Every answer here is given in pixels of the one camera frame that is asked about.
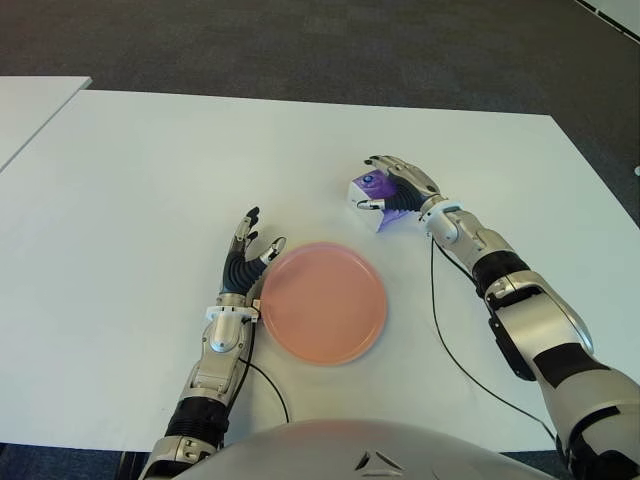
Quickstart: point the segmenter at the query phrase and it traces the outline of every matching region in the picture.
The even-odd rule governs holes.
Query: white table
[[[389,300],[383,334],[345,366],[299,362],[259,329],[255,362],[294,419],[382,418],[495,450],[553,448],[444,353],[420,227],[373,234],[349,210],[348,182],[380,153],[417,164],[503,233],[582,314],[598,358],[640,379],[640,232],[552,118],[84,91],[0,176],[0,441],[150,449],[199,356],[231,235],[260,205],[262,245],[279,234],[289,249],[345,244]],[[548,419],[467,280],[441,257],[436,279],[460,361]],[[281,420],[251,374],[228,439]]]
[[[620,25],[640,35],[640,2],[638,0],[587,0],[596,11],[604,13]]]
[[[89,77],[0,77],[0,172]]]

